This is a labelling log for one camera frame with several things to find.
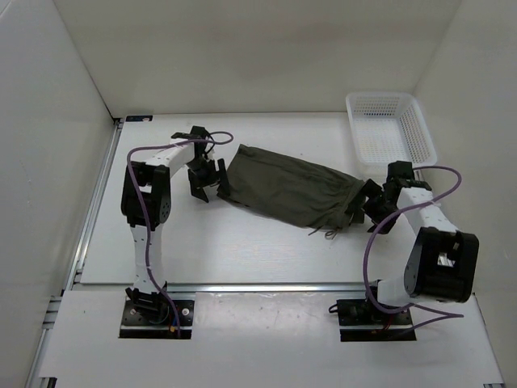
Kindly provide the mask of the olive green shorts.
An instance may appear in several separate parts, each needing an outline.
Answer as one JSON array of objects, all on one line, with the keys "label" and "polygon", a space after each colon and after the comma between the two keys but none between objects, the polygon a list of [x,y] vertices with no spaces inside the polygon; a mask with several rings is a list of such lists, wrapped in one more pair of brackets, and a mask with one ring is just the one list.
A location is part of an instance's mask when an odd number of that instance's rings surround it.
[{"label": "olive green shorts", "polygon": [[296,227],[331,235],[364,223],[365,182],[330,167],[240,145],[227,178],[221,199]]}]

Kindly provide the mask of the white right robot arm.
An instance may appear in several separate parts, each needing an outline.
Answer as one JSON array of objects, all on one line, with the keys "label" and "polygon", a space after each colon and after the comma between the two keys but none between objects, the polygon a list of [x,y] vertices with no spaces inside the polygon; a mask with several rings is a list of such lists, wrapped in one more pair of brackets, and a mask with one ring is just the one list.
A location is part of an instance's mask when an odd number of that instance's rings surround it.
[{"label": "white right robot arm", "polygon": [[[369,180],[364,188],[363,211],[373,222],[363,258],[366,300],[363,313],[372,323],[420,302],[465,303],[470,298],[477,265],[479,240],[460,231],[443,214],[431,187],[414,179],[390,179],[383,185]],[[368,260],[378,234],[387,234],[404,214],[414,245],[400,276],[368,279]]]}]

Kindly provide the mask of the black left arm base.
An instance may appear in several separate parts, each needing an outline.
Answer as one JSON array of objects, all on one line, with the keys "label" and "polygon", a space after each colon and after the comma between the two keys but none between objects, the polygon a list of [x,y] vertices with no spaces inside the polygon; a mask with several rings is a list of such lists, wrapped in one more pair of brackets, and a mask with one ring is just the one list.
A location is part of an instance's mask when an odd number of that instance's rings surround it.
[{"label": "black left arm base", "polygon": [[126,300],[120,320],[121,339],[189,340],[195,313],[195,301],[176,299],[174,306],[160,293],[141,293],[126,288]]}]

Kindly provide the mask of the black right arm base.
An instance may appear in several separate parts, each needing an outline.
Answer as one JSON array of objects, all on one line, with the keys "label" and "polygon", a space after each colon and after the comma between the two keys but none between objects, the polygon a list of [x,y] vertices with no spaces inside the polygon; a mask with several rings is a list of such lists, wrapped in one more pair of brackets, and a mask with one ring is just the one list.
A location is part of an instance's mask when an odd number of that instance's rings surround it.
[{"label": "black right arm base", "polygon": [[408,310],[385,313],[367,299],[364,287],[344,285],[334,290],[328,313],[336,315],[341,342],[412,342],[417,340]]}]

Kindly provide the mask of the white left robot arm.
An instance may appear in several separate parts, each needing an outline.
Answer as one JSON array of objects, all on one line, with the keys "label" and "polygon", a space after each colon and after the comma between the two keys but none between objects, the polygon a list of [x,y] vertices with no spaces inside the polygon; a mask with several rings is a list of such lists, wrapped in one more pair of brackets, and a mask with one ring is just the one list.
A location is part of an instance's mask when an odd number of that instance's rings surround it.
[{"label": "white left robot arm", "polygon": [[230,194],[225,161],[213,158],[213,148],[233,141],[226,131],[210,133],[194,126],[189,133],[175,133],[164,145],[141,145],[126,156],[121,212],[132,233],[135,251],[135,281],[127,289],[131,299],[147,298],[141,313],[151,323],[161,323],[170,312],[160,298],[166,291],[162,264],[162,229],[172,208],[171,180],[187,168],[190,193],[208,202],[205,188],[216,186]]}]

